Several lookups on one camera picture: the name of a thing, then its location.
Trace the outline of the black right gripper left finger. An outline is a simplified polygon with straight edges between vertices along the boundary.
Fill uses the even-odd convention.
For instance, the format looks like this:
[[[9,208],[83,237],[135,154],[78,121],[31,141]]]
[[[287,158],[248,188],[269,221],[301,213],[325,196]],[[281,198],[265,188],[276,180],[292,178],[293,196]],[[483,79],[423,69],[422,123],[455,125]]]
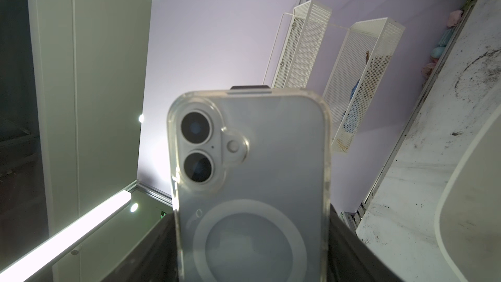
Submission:
[[[166,214],[103,281],[177,281],[176,223]]]

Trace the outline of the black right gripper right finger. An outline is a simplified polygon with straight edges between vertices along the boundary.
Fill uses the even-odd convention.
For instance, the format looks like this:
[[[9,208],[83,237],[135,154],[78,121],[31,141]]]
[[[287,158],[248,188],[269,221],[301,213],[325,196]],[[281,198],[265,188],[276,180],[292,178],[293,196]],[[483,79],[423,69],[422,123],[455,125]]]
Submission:
[[[330,208],[328,238],[327,280],[350,281],[400,281]]]

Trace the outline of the clear case silver phone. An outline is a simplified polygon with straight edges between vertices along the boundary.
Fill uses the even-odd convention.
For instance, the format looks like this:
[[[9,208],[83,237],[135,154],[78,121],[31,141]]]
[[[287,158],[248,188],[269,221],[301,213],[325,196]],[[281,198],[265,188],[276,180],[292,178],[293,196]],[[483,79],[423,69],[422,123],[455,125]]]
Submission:
[[[326,281],[331,115],[321,96],[185,93],[167,135],[180,281]]]

